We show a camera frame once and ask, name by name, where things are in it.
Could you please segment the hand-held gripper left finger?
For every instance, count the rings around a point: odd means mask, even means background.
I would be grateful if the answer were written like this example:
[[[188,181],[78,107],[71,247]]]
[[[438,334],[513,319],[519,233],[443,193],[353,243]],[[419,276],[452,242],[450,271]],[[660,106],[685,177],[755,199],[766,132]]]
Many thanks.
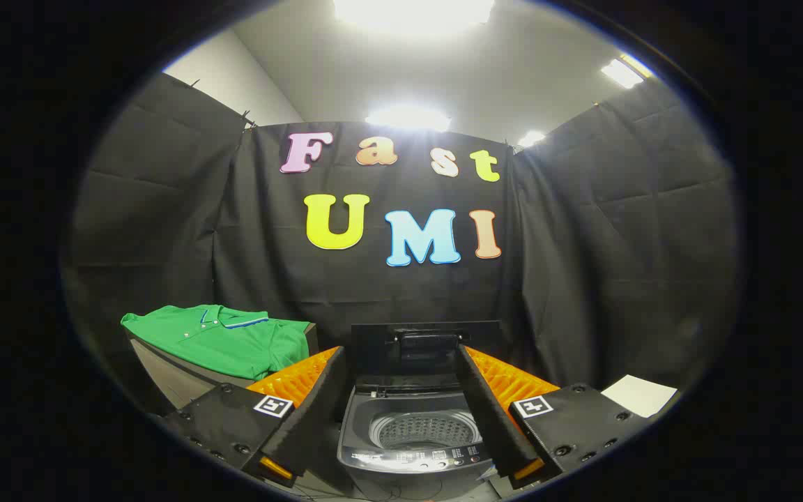
[[[332,347],[246,387],[217,383],[165,428],[247,476],[290,489],[310,474],[347,489],[335,411],[349,383],[344,347]]]

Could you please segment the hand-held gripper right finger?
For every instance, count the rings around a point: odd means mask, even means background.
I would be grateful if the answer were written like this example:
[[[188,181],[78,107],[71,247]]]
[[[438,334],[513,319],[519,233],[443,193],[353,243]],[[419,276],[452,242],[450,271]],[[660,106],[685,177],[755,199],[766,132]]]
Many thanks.
[[[466,345],[456,375],[484,447],[514,489],[598,462],[643,419],[583,383],[558,387]]]

